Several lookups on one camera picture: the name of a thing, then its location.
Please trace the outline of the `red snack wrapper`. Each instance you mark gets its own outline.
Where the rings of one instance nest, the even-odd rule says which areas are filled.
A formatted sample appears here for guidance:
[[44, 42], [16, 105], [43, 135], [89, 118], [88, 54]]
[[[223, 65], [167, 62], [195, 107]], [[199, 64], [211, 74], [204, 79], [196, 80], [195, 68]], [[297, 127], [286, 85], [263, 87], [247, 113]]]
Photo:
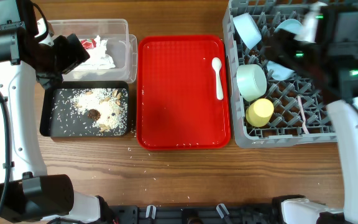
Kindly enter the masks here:
[[94, 39], [83, 39], [80, 40], [82, 46], [87, 49], [94, 49], [96, 47], [96, 41]]

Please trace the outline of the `white napkin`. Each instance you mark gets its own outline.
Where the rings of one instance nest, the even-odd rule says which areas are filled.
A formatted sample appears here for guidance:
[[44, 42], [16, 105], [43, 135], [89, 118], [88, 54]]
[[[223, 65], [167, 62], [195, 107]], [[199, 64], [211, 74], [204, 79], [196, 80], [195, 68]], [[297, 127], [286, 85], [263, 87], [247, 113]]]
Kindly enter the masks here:
[[81, 63], [75, 70], [108, 70], [115, 68], [116, 65], [110, 55], [107, 54], [107, 39], [102, 39], [99, 35], [92, 38], [96, 41], [94, 49], [87, 49], [90, 58]]

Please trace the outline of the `light blue plate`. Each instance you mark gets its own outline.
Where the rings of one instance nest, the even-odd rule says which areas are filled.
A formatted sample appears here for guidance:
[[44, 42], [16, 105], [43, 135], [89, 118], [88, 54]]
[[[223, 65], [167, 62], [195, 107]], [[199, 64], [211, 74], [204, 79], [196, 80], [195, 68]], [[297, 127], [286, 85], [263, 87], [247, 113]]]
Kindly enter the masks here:
[[[298, 35], [302, 29], [302, 24], [300, 21], [296, 19], [287, 19], [283, 22], [281, 22], [277, 28], [274, 30], [274, 32], [278, 32], [279, 30], [283, 29], [287, 32], [290, 32], [292, 34]], [[277, 81], [284, 81], [289, 78], [291, 78], [294, 74], [294, 70], [291, 70], [287, 67], [284, 67], [278, 63], [275, 63], [273, 61], [269, 61], [267, 63], [267, 70], [273, 70], [272, 78]]]

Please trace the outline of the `rice and food scraps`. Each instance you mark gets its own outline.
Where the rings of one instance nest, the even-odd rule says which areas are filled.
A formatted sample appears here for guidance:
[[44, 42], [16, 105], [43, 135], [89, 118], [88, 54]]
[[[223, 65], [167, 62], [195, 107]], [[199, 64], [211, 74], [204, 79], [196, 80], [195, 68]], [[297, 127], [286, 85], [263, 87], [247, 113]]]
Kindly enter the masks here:
[[125, 88], [63, 88], [54, 93], [51, 137], [116, 137], [127, 133]]

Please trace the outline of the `green bowl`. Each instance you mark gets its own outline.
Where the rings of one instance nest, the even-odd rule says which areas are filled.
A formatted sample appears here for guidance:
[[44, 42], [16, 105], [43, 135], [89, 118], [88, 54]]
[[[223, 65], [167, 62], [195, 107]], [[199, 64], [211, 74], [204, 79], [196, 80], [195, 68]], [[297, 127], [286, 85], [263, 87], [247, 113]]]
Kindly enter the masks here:
[[240, 65], [236, 75], [239, 92], [246, 101], [254, 101], [267, 91], [267, 79], [260, 66], [256, 64]]

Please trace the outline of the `light blue bowl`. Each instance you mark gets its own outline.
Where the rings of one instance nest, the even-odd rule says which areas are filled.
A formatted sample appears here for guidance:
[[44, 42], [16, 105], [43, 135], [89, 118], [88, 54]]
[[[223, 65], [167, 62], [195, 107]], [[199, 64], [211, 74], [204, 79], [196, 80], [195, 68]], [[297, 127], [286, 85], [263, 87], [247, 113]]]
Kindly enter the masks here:
[[248, 49], [253, 49], [261, 40], [262, 35], [249, 13], [233, 18], [234, 27]]

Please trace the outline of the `white plastic fork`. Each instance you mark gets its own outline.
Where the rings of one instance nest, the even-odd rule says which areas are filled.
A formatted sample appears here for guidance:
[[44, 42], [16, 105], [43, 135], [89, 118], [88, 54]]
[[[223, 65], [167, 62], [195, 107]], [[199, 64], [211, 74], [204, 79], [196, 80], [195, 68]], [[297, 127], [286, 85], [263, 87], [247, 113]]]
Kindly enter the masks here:
[[299, 111], [300, 111], [301, 118], [302, 118], [302, 125], [301, 125], [302, 130], [304, 131], [305, 134], [309, 134], [308, 128], [306, 127], [306, 116], [305, 116], [305, 112], [303, 109], [303, 104], [302, 104], [300, 95], [298, 95], [296, 97], [296, 99], [298, 102], [298, 107], [299, 107]]

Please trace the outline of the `yellow cup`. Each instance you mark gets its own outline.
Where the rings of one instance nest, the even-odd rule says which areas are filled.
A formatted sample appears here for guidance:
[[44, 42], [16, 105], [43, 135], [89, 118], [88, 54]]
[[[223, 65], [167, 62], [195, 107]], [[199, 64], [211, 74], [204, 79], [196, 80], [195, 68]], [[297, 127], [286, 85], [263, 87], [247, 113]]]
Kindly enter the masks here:
[[254, 127], [265, 126], [271, 119], [274, 112], [273, 103], [261, 98], [252, 103], [246, 110], [246, 120]]

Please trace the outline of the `white plastic spoon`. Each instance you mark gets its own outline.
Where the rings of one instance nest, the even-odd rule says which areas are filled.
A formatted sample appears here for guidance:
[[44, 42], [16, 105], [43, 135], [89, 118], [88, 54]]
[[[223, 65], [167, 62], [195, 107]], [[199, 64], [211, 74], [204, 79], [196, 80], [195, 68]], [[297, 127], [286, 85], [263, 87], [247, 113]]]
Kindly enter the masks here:
[[223, 100], [224, 94], [223, 94], [223, 88], [222, 88], [221, 78], [220, 78], [222, 62], [218, 57], [215, 57], [212, 59], [211, 66], [212, 66], [212, 68], [215, 72], [215, 76], [216, 76], [216, 98], [218, 100]]

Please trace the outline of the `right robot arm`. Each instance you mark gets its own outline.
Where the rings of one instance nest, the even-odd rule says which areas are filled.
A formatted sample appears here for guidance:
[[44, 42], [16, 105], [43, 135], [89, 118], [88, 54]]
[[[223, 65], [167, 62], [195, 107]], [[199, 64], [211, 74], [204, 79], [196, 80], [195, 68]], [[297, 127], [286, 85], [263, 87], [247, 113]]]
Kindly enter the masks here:
[[313, 80], [334, 127], [344, 181], [344, 208], [338, 215], [311, 202], [281, 204], [285, 223], [358, 223], [358, 6], [311, 4], [299, 34], [274, 32], [268, 60]]

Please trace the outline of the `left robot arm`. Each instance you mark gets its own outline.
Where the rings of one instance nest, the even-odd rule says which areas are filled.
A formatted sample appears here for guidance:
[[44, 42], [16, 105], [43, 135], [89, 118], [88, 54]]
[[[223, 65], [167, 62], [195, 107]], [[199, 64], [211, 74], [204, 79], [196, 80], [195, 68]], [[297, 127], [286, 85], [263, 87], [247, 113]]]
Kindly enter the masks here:
[[35, 85], [61, 84], [89, 58], [75, 34], [39, 29], [37, 4], [0, 1], [0, 219], [12, 223], [115, 223], [100, 196], [75, 192], [69, 176], [48, 175], [34, 116]]

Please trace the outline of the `clear plastic waste bin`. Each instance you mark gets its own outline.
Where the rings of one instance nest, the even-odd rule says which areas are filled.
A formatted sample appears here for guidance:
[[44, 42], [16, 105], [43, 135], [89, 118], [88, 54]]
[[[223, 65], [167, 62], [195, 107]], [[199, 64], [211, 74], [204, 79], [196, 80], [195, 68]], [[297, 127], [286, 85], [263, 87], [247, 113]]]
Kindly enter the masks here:
[[76, 34], [82, 39], [99, 35], [107, 39], [107, 54], [116, 65], [108, 70], [72, 70], [63, 76], [66, 82], [74, 81], [124, 81], [133, 83], [137, 73], [137, 39], [129, 33], [125, 19], [69, 19], [49, 22], [53, 38]]

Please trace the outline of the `black waste tray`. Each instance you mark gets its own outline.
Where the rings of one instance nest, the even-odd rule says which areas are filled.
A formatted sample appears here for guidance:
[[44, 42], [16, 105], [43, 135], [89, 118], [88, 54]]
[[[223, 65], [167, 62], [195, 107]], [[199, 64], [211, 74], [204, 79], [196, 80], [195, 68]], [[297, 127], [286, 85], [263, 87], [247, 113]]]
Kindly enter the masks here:
[[[130, 96], [130, 91], [128, 84], [123, 81], [91, 81], [91, 82], [64, 82], [61, 85], [49, 89], [45, 91], [44, 95], [44, 105], [42, 109], [42, 116], [40, 121], [40, 133], [45, 137], [50, 136], [50, 115], [52, 111], [52, 98], [54, 93], [63, 88], [125, 88], [129, 92], [129, 101], [128, 101], [128, 125], [127, 125], [127, 132], [129, 130], [130, 125], [130, 118], [131, 118], [131, 106], [132, 106], [132, 99]], [[73, 138], [73, 137], [51, 137], [51, 138]]]

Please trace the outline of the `grey dishwasher rack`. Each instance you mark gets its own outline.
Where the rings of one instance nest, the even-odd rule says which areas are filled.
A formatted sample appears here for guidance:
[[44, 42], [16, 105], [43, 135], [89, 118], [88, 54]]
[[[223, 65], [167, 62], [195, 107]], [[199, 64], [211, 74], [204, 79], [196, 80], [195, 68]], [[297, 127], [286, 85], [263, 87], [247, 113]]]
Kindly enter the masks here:
[[[224, 43], [231, 72], [232, 96], [231, 109], [234, 123], [234, 135], [238, 146], [242, 148], [286, 147], [296, 144], [334, 142], [336, 133], [328, 116], [323, 94], [316, 88], [313, 80], [294, 72], [284, 81], [272, 78], [273, 70], [267, 70], [270, 61], [265, 56], [265, 41], [277, 26], [287, 20], [296, 19], [303, 23], [308, 8], [315, 2], [288, 1], [230, 1], [223, 20]], [[327, 5], [355, 4], [358, 1], [319, 1]], [[262, 35], [262, 40], [248, 49], [243, 43], [233, 18], [249, 13]], [[267, 79], [267, 91], [258, 99], [265, 98], [274, 105], [270, 121], [262, 127], [254, 127], [246, 120], [246, 110], [256, 100], [248, 102], [241, 96], [236, 80], [240, 65], [256, 64], [262, 68]], [[309, 134], [302, 130], [302, 118], [296, 97], [300, 95], [306, 116]]]

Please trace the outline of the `red serving tray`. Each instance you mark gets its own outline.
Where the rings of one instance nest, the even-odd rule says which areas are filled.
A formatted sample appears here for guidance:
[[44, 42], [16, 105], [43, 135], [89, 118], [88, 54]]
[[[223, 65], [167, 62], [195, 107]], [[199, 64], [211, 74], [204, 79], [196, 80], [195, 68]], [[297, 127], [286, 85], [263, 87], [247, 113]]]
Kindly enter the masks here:
[[138, 143], [150, 151], [217, 149], [231, 139], [226, 69], [216, 97], [213, 58], [225, 61], [216, 35], [149, 36], [139, 44]]

